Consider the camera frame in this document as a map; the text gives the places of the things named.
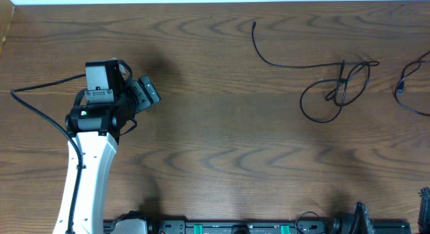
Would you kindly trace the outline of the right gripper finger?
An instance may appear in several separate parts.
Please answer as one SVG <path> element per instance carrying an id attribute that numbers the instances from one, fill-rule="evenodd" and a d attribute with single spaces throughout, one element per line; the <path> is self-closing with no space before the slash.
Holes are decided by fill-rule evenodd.
<path id="1" fill-rule="evenodd" d="M 418 218 L 419 233 L 429 234 L 429 187 L 422 188 L 419 196 L 421 197 Z"/>
<path id="2" fill-rule="evenodd" d="M 354 234 L 375 234 L 368 209 L 362 202 L 357 202 L 354 212 Z"/>

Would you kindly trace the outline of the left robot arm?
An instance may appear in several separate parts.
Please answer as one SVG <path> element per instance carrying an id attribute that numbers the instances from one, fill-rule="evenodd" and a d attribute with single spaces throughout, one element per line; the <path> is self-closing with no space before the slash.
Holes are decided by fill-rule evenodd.
<path id="1" fill-rule="evenodd" d="M 55 233 L 103 233 L 108 177 L 122 128 L 160 102 L 149 77 L 117 58 L 85 65 L 87 86 L 66 116 L 69 163 Z"/>

